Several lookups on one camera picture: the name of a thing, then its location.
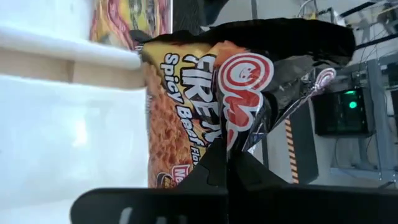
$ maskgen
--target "noodle package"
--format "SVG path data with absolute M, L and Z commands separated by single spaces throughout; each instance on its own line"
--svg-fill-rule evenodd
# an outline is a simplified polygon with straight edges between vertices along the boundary
M 351 30 L 303 19 L 232 22 L 141 42 L 149 187 L 160 188 L 181 182 L 215 138 L 229 153 L 253 147 L 320 93 L 355 47 Z

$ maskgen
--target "metal frame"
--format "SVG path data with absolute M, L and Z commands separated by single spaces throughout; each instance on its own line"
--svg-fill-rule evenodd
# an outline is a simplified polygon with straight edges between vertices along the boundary
M 394 145 L 388 123 L 387 105 L 385 101 L 385 89 L 382 85 L 381 67 L 389 63 L 398 62 L 398 54 L 389 55 L 386 57 L 372 59 L 367 62 L 351 65 L 338 72 L 338 75 L 352 75 L 354 72 L 365 71 L 368 79 L 368 87 L 371 91 L 373 100 L 373 115 L 375 120 L 376 145 L 378 156 L 378 170 L 365 170 L 368 167 L 367 158 L 362 160 L 363 169 L 344 169 L 340 167 L 330 168 L 332 174 L 350 175 L 353 177 L 362 177 L 368 179 L 379 179 L 387 182 L 396 182 L 398 173 L 396 172 L 396 165 L 398 163 L 396 154 L 394 153 Z M 366 146 L 363 139 L 359 139 L 359 155 L 366 156 Z

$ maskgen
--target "white shelf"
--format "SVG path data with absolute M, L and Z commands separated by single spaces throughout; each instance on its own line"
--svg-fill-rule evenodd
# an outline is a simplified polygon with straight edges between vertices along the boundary
M 96 44 L 87 40 L 51 37 L 4 25 L 0 25 L 0 47 L 128 70 L 138 69 L 141 65 L 137 52 Z

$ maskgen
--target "white surface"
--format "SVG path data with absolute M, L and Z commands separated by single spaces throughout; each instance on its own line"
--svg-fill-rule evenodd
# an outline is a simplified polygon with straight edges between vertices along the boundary
M 5 25 L 0 25 L 0 47 L 131 70 L 141 66 L 141 59 L 137 52 L 96 44 L 88 40 L 62 39 Z
M 145 90 L 0 76 L 0 223 L 68 223 L 97 187 L 147 186 Z
M 88 40 L 94 0 L 4 0 L 0 12 L 2 25 Z

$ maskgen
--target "snack bag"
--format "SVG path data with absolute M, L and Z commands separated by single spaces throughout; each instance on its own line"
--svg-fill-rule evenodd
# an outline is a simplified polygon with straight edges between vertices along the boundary
M 151 37 L 172 31 L 172 0 L 96 0 L 90 40 L 134 49 L 130 30 Z
M 143 44 L 149 187 L 161 188 L 181 182 L 215 138 L 229 153 L 253 147 L 321 92 L 355 47 L 351 30 L 303 19 L 232 22 Z

